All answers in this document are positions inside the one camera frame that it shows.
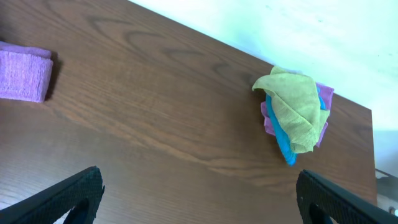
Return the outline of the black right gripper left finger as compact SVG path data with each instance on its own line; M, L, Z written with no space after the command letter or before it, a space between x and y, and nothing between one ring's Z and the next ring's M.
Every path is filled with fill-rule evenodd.
M93 223L104 194L100 169L89 167L1 210L1 223Z

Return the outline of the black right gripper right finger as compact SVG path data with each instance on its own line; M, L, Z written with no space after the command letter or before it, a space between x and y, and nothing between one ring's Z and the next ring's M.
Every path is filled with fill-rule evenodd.
M310 170L300 172L297 204L304 224L397 224L397 217Z

